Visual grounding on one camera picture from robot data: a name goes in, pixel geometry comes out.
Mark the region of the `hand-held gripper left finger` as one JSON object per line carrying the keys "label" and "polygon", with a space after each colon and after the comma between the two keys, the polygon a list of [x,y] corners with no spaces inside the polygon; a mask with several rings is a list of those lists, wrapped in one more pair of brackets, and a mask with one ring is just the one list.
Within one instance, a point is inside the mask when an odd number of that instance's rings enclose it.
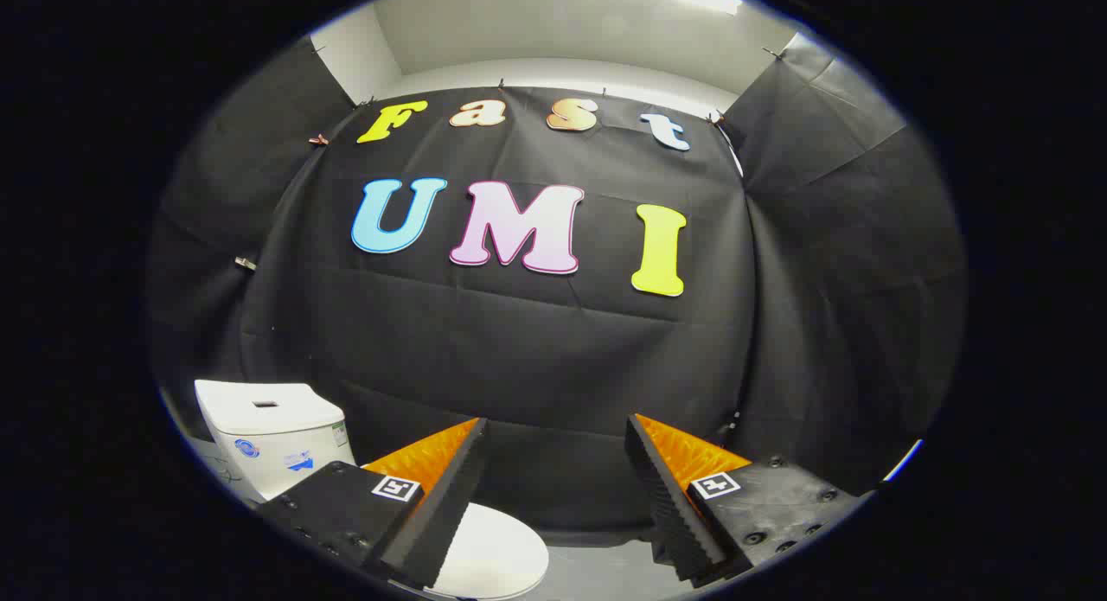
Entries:
{"label": "hand-held gripper left finger", "polygon": [[325,464],[258,515],[310,553],[382,582],[435,584],[486,466],[488,419],[467,419],[364,466]]}

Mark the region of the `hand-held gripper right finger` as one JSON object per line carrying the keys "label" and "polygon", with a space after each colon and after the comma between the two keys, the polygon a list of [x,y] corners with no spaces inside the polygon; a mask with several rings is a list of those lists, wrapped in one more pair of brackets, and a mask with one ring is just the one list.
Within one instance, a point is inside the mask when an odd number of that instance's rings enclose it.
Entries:
{"label": "hand-held gripper right finger", "polygon": [[649,498],[654,559],[695,588],[798,553],[865,502],[779,457],[755,462],[632,413],[625,456]]}

